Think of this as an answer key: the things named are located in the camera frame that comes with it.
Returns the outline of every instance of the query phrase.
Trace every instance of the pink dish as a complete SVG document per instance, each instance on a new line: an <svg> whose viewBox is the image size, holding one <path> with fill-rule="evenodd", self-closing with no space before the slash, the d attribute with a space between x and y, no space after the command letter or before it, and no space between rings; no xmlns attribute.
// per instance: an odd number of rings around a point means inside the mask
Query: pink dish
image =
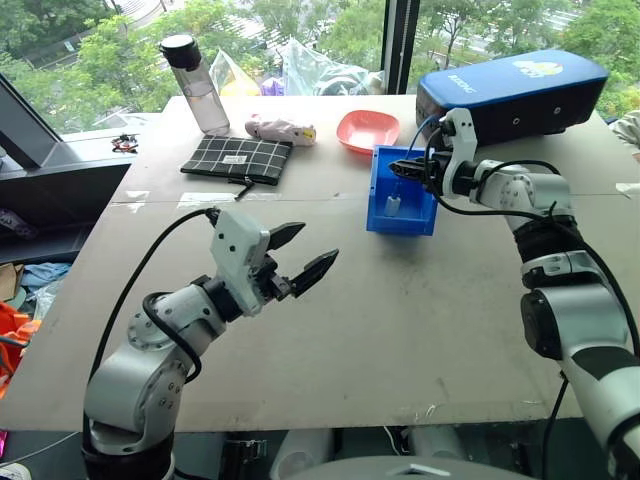
<svg viewBox="0 0 640 480"><path fill-rule="evenodd" d="M360 153L373 153L375 145L393 145L400 134L398 119L386 113L354 110L345 115L336 135L347 148Z"/></svg>

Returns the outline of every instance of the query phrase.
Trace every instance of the blue box device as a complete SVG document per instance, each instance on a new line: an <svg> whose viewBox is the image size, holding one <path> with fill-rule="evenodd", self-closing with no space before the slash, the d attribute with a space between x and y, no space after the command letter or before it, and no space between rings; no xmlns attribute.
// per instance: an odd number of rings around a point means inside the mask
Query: blue box device
<svg viewBox="0 0 640 480"><path fill-rule="evenodd" d="M416 124L464 107L479 145L563 132L589 119L608 75L597 63L561 50L428 73L418 86Z"/></svg>
<svg viewBox="0 0 640 480"><path fill-rule="evenodd" d="M389 164L405 157L408 148L377 145L371 161L371 188L367 211L367 230L400 235L432 235L438 202L420 182L396 176ZM410 159L422 157L424 148L414 148ZM400 208L393 217L385 216L387 198L397 193Z"/></svg>

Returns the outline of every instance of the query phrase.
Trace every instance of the plastic bag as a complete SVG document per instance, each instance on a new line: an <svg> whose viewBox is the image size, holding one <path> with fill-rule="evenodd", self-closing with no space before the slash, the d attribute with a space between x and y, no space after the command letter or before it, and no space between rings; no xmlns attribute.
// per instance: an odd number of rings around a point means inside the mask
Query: plastic bag
<svg viewBox="0 0 640 480"><path fill-rule="evenodd" d="M285 95L383 94L383 73L334 62L290 39L283 55Z"/></svg>
<svg viewBox="0 0 640 480"><path fill-rule="evenodd" d="M220 96L260 95L258 84L222 49L211 64L209 75Z"/></svg>
<svg viewBox="0 0 640 480"><path fill-rule="evenodd" d="M33 294L36 297L36 311L33 313L34 320L44 320L45 315L53 305L56 295L62 287L63 280L51 282L46 287L36 290Z"/></svg>

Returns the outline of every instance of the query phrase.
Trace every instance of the clear water bottle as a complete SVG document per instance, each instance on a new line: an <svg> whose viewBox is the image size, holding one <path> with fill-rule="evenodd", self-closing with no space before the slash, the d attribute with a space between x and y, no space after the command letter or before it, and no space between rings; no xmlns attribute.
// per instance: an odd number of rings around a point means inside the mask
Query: clear water bottle
<svg viewBox="0 0 640 480"><path fill-rule="evenodd" d="M160 42L160 51L171 65L200 130L208 135L226 134L229 119L195 39L191 35L172 35Z"/></svg>

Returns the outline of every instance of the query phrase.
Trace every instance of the table surface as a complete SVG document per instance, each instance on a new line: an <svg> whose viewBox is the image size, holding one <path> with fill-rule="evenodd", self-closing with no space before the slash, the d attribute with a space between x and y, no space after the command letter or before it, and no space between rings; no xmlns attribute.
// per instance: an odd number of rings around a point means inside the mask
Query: table surface
<svg viewBox="0 0 640 480"><path fill-rule="evenodd" d="M559 369L524 340L520 259L504 220L440 209L433 237L364 229L369 169L362 156L339 145L335 128L350 110L379 110L400 120L397 143L407 144L415 131L415 97L224 101L234 135L244 136L241 122L247 114L272 109L313 119L318 144L294 150L279 187L259 186L242 202L228 202L237 186L179 173L202 134L183 99L172 99L34 338L2 401L1 427L80 428L91 359L124 283L166 225L211 199L254 215L267 227L307 223L299 238L275 254L283 274L297 273L332 248L340 248L340 255L303 297L237 320L211 345L201 376L184 391L178 430L521 421L548 415L560 386ZM583 235L608 261L637 310L640 272L630 259L639 253L639 205L616 193L614 185L637 182L638 165L597 116L562 135L493 146L479 155L556 165L572 186ZM166 240L126 301L109 352L124 338L127 319L146 293L178 289L215 272L211 238L206 221L192 220ZM561 415L579 415L571 393Z"/></svg>

